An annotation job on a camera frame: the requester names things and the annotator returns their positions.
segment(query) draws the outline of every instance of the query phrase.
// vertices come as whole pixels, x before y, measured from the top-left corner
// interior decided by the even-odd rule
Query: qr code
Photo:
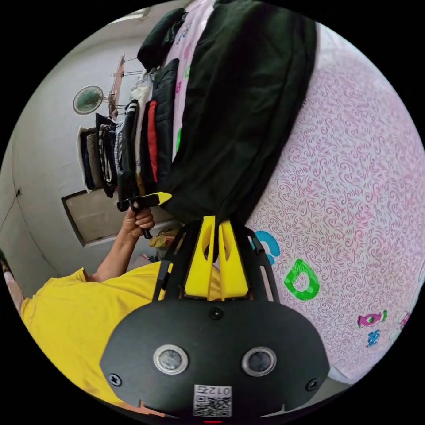
[[[232,387],[195,385],[193,415],[230,417],[232,415]]]

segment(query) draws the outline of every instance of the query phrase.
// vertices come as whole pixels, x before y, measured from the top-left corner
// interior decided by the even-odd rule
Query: yellow bracket
[[[215,216],[204,217],[185,285],[185,293],[189,297],[208,298],[213,271],[215,224]]]
[[[214,232],[215,217],[204,217],[185,285],[185,294],[189,297],[209,297]],[[221,300],[243,298],[248,293],[248,284],[230,221],[220,224],[218,232]],[[208,245],[210,249],[205,256]]]
[[[167,202],[172,198],[172,195],[170,195],[169,193],[165,193],[165,192],[156,192],[156,193],[153,193],[152,195],[158,195],[158,198],[159,198],[159,204],[158,205],[161,205],[164,202]]]
[[[229,220],[219,226],[218,253],[220,259],[221,300],[245,297],[248,293],[248,284]]]

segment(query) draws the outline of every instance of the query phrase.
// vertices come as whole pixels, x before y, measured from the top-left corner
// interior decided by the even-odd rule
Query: red stripe
[[[147,115],[147,144],[149,146],[149,156],[151,158],[151,166],[155,183],[158,183],[158,145],[155,128],[155,109],[157,106],[158,103],[153,100],[149,105]]]

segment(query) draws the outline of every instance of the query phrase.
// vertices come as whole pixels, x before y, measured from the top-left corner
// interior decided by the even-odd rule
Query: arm
[[[9,271],[4,273],[4,279],[9,289],[10,296],[13,300],[13,304],[15,304],[15,307],[18,310],[19,315],[21,315],[21,307],[25,299],[21,291],[21,288],[19,288],[19,285],[16,283],[15,279],[13,278],[12,274]]]
[[[143,233],[142,229],[150,230],[154,225],[150,209],[145,209],[139,213],[134,213],[129,209],[109,254],[96,273],[87,277],[87,281],[102,283],[105,280],[123,275],[127,271],[136,243]]]

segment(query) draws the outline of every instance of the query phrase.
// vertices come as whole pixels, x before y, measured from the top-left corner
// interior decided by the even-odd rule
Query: person
[[[6,283],[30,335],[67,379],[106,403],[165,416],[145,407],[143,401],[133,407],[119,400],[100,369],[114,328],[152,301],[160,262],[126,270],[142,229],[151,230],[154,225],[150,209],[137,214],[129,209],[110,252],[93,275],[81,268],[70,276],[52,278],[32,298],[24,298],[14,278]],[[214,269],[210,299],[219,297],[219,272]]]

